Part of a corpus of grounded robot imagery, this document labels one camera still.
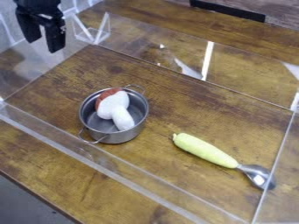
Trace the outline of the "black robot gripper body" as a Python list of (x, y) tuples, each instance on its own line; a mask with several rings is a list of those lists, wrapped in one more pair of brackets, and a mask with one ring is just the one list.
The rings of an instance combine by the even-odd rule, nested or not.
[(25, 28), (35, 24), (35, 18), (46, 16), (46, 21), (65, 26), (65, 19), (59, 4), (62, 0), (14, 0), (17, 3), (15, 15), (19, 25)]

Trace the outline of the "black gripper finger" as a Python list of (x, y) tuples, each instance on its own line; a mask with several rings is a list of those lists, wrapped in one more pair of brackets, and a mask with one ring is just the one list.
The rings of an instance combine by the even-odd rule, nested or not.
[(35, 21), (35, 19), (27, 14), (18, 14), (17, 18), (26, 40), (33, 43), (43, 36), (41, 31), (41, 25)]
[(66, 22), (63, 19), (46, 19), (43, 26), (49, 50), (55, 53), (66, 46)]

